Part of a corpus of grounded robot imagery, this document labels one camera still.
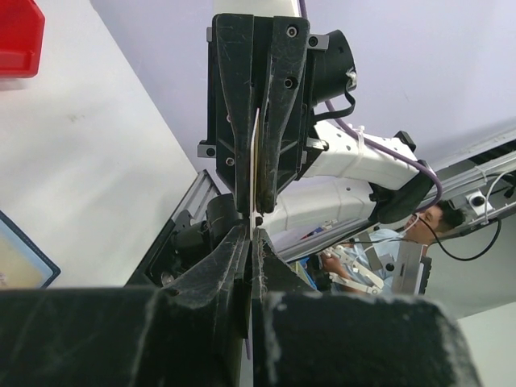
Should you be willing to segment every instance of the black cable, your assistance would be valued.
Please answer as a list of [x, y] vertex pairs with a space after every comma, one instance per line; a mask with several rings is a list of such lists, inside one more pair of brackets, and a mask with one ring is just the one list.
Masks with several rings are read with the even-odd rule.
[[[501, 173], [490, 173], [486, 177], [499, 177], [500, 175], [501, 175]], [[504, 192], [505, 191], [505, 193], [504, 193], [505, 197], [506, 198], [511, 198], [514, 195], [514, 191], [516, 190], [516, 176], [514, 175], [514, 173], [507, 173], [504, 176], [511, 178], [511, 180], [512, 180], [511, 186], [510, 187], [503, 187], [503, 188], [497, 189], [496, 191], [493, 191], [491, 194], [492, 195], [499, 194], [500, 192]]]
[[437, 236], [437, 234], [435, 234], [435, 231], [432, 229], [432, 227], [427, 223], [425, 222], [423, 219], [419, 219], [421, 222], [423, 222], [427, 227], [428, 229], [431, 231], [431, 233], [434, 235], [434, 238], [435, 238], [435, 241], [439, 244], [439, 246], [441, 247], [441, 250], [443, 250], [443, 252], [447, 255], [447, 256], [450, 256], [451, 258], [453, 258], [454, 260], [460, 260], [461, 262], [469, 262], [470, 260], [476, 260], [477, 258], [480, 258], [481, 256], [483, 256], [486, 252], [488, 252], [492, 246], [494, 246], [494, 244], [497, 242], [498, 240], [498, 236], [500, 236], [500, 232], [501, 232], [501, 220], [500, 219], [496, 219], [497, 220], [497, 230], [495, 231], [494, 233], [494, 236], [493, 236], [493, 239], [491, 239], [491, 242], [489, 242], [489, 244], [487, 245], [487, 247], [482, 250], [481, 252], [479, 252], [478, 254], [476, 254], [475, 256], [472, 256], [470, 258], [459, 258], [458, 256], [454, 256], [453, 254], [451, 254], [444, 246], [443, 244], [441, 243], [439, 237]]
[[351, 88], [351, 85], [352, 85], [352, 82], [348, 81], [346, 84], [346, 90], [344, 91], [344, 97], [350, 103], [350, 106], [348, 108], [342, 109], [342, 110], [327, 111], [327, 112], [324, 112], [321, 114], [317, 114], [314, 116], [314, 120], [316, 123], [318, 123], [319, 121], [324, 121], [326, 119], [342, 119], [344, 117], [349, 116], [351, 113], [353, 113], [353, 111], [355, 111], [356, 100], [348, 92], [349, 88]]

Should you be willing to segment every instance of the red storage box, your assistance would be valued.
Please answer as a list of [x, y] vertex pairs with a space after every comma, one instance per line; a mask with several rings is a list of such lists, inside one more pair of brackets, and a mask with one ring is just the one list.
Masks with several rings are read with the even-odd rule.
[[33, 0], [0, 0], [0, 77], [34, 77], [45, 17]]

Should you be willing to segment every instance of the hand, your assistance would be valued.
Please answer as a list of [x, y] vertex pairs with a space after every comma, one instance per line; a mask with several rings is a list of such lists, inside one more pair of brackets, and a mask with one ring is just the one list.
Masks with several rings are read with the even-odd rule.
[[325, 272], [340, 274], [343, 271], [343, 267], [340, 264], [339, 258], [337, 258], [336, 256], [332, 256], [330, 254], [322, 252], [321, 261], [322, 269]]

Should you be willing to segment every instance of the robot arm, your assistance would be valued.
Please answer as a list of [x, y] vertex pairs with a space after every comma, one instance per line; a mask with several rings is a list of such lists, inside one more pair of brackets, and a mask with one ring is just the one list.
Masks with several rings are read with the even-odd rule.
[[[327, 220], [369, 219], [374, 223], [394, 223], [411, 214], [417, 202], [413, 202], [408, 210], [404, 206], [392, 207], [378, 218], [379, 209], [389, 200], [386, 193], [398, 192], [406, 201], [412, 201], [414, 191], [404, 187], [414, 185], [410, 183], [413, 179], [420, 180], [416, 168], [375, 149], [361, 147], [360, 141], [328, 122], [320, 122], [314, 129], [319, 140], [312, 141], [312, 150], [322, 151], [303, 177], [337, 178], [279, 194], [274, 211], [264, 215], [262, 227], [270, 235], [303, 226], [317, 226]], [[410, 145], [404, 144], [406, 137], [384, 139], [368, 135], [368, 138], [417, 160]], [[430, 189], [429, 185], [423, 184], [422, 187], [425, 186]]]
[[[198, 155], [216, 159], [245, 218], [256, 209], [274, 233], [335, 216], [394, 223], [416, 210], [433, 181], [365, 146], [372, 141], [416, 161], [408, 135], [355, 139], [317, 122], [318, 103], [356, 87], [342, 32], [312, 35], [305, 19], [228, 14], [214, 17], [207, 36], [208, 132]], [[338, 180], [281, 195], [292, 181], [312, 176]]]

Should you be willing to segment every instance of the blue shirt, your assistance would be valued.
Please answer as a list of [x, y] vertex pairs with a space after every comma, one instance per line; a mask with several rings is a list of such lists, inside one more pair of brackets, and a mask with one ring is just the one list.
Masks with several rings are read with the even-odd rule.
[[[369, 238], [372, 242], [383, 240], [383, 239], [401, 239], [403, 237], [403, 234], [400, 234], [393, 230], [388, 229], [380, 229], [378, 231], [374, 231], [371, 234], [369, 234]], [[389, 242], [380, 242], [374, 244], [374, 250], [377, 252], [378, 258], [381, 256], [391, 255], [394, 260], [397, 259], [397, 254], [400, 249], [400, 240], [394, 240]], [[346, 254], [350, 256], [350, 258], [356, 260], [357, 263], [362, 264], [365, 268], [371, 269], [371, 266], [369, 265], [368, 257], [364, 254], [364, 249], [368, 248], [370, 245], [362, 246], [361, 244], [357, 243], [352, 248], [345, 248]], [[353, 270], [347, 266], [344, 265], [344, 268], [346, 269], [347, 273], [349, 274], [349, 277], [359, 284], [364, 284], [367, 286], [371, 286], [372, 282], [362, 276], [359, 273], [353, 272]], [[388, 272], [384, 268], [381, 270], [373, 271], [379, 278], [381, 278], [384, 282], [384, 288], [382, 290], [383, 294], [389, 294], [392, 293], [392, 286], [393, 286], [393, 273]]]

